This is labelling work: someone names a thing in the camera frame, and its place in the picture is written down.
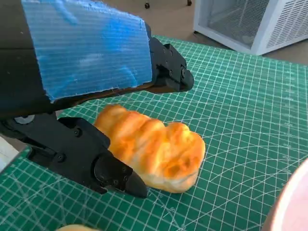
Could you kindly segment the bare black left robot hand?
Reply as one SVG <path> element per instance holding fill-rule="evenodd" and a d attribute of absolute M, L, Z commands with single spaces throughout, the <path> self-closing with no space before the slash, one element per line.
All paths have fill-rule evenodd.
<path fill-rule="evenodd" d="M 93 0 L 0 3 L 0 133 L 28 159 L 100 194 L 146 198 L 140 176 L 108 150 L 106 135 L 56 111 L 137 91 L 189 91 L 185 59 L 132 14 Z"/>

